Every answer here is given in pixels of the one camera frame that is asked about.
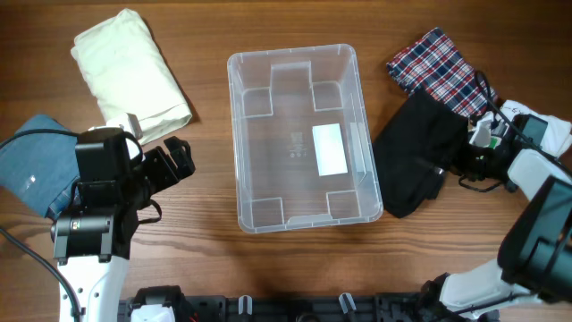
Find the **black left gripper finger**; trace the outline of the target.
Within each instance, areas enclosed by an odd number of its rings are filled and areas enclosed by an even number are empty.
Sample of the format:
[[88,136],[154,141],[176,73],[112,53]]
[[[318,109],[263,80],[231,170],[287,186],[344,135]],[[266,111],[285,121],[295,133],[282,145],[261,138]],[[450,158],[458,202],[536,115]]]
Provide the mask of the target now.
[[190,146],[186,140],[172,136],[164,140],[164,145],[168,148],[171,155],[191,157]]
[[185,179],[195,173],[196,167],[192,157],[185,154],[179,154],[175,155],[173,160],[177,165],[177,176],[180,180]]

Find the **black cloth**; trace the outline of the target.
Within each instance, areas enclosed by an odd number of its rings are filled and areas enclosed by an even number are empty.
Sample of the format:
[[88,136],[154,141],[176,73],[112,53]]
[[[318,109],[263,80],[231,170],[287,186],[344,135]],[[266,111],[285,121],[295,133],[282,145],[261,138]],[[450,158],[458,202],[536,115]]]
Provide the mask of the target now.
[[437,198],[467,125],[467,118],[422,89],[406,100],[373,142],[385,210],[403,218]]

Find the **plaid cloth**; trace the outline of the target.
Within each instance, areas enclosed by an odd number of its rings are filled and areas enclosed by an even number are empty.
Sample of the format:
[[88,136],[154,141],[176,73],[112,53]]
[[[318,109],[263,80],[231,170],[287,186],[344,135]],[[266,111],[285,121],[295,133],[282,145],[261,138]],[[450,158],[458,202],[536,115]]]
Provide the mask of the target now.
[[422,89],[461,116],[484,114],[488,101],[477,86],[475,68],[436,27],[400,50],[387,64],[389,75],[409,95]]

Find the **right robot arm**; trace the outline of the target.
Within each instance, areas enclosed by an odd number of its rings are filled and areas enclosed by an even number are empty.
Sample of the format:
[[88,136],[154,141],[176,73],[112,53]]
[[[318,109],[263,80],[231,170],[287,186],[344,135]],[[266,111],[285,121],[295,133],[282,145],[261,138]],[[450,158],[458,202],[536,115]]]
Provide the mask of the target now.
[[571,300],[571,185],[550,175],[503,240],[497,258],[443,274],[420,292],[354,297],[189,297],[192,321],[497,321],[518,304]]

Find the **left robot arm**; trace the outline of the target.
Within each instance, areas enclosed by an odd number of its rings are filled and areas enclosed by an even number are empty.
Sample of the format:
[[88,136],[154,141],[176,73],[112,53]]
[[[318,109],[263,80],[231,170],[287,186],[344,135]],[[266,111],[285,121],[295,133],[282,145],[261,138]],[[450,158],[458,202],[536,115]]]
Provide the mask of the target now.
[[165,140],[131,159],[122,135],[80,136],[75,147],[80,203],[52,226],[54,257],[65,282],[60,319],[115,321],[129,269],[130,241],[141,209],[158,206],[153,195],[194,174],[189,143]]

